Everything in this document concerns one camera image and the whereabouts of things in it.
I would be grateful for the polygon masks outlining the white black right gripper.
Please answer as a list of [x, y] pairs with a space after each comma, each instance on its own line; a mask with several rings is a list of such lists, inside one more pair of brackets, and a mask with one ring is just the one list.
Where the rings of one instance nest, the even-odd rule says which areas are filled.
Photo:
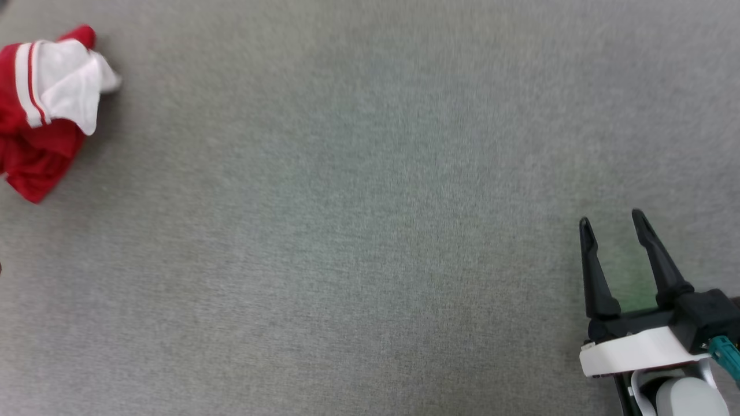
[[[659, 239], [642, 210], [632, 210], [632, 223], [645, 248], [656, 283], [656, 303], [674, 308], [676, 300], [695, 292]], [[621, 315], [598, 258], [598, 242], [588, 218], [579, 221], [585, 314], [590, 318], [587, 340], [579, 360], [586, 377], [612, 376], [698, 362], [706, 353], [693, 354], [669, 328], [674, 314], [668, 310], [639, 310]]]

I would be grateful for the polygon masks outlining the grey fabric sofa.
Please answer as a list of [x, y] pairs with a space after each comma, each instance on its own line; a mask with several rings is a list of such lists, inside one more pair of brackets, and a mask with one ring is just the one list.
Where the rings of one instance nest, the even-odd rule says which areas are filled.
[[0, 416], [621, 416], [578, 223], [740, 295], [740, 0], [9, 0], [122, 75], [0, 184]]

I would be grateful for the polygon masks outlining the red and white jersey garment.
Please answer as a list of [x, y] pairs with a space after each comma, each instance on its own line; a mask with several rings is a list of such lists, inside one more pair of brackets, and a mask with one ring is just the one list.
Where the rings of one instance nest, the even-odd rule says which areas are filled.
[[121, 76], [81, 25], [56, 40], [0, 49], [0, 177], [37, 205], [94, 134], [103, 95]]

